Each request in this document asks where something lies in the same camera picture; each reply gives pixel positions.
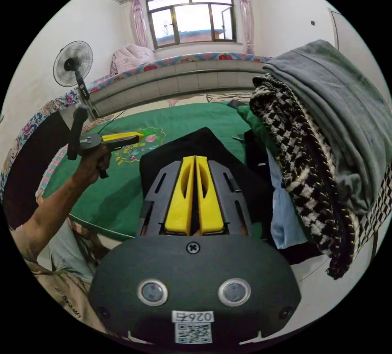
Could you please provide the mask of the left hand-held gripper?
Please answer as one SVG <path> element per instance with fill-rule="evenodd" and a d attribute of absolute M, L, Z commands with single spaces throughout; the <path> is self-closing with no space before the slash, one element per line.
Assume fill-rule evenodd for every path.
<path fill-rule="evenodd" d="M 124 146 L 129 146 L 138 143 L 144 138 L 144 135 L 139 132 L 116 132 L 111 134 L 93 134 L 92 136 L 81 137 L 79 140 L 78 155 L 81 157 L 87 156 L 99 149 L 100 146 L 105 146 L 108 151 L 112 152 L 115 149 L 121 149 Z"/>

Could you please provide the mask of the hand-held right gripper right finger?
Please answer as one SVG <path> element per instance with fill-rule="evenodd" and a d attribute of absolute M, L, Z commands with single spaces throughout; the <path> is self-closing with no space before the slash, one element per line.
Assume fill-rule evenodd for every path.
<path fill-rule="evenodd" d="M 224 222 L 207 157 L 195 156 L 195 168 L 200 234 L 220 233 Z"/>

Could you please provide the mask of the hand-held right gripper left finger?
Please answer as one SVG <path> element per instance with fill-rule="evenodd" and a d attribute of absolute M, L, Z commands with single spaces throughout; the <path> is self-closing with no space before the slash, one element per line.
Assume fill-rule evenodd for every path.
<path fill-rule="evenodd" d="M 195 157 L 184 157 L 165 219 L 165 230 L 175 235 L 190 235 L 194 189 Z"/>

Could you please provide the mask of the person's left hand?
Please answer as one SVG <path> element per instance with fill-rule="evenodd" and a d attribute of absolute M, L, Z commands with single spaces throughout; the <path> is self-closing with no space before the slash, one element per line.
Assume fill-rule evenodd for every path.
<path fill-rule="evenodd" d="M 100 146 L 97 150 L 81 158 L 78 168 L 72 176 L 75 184 L 80 187 L 88 187 L 100 178 L 101 172 L 109 168 L 111 152 L 106 146 Z"/>

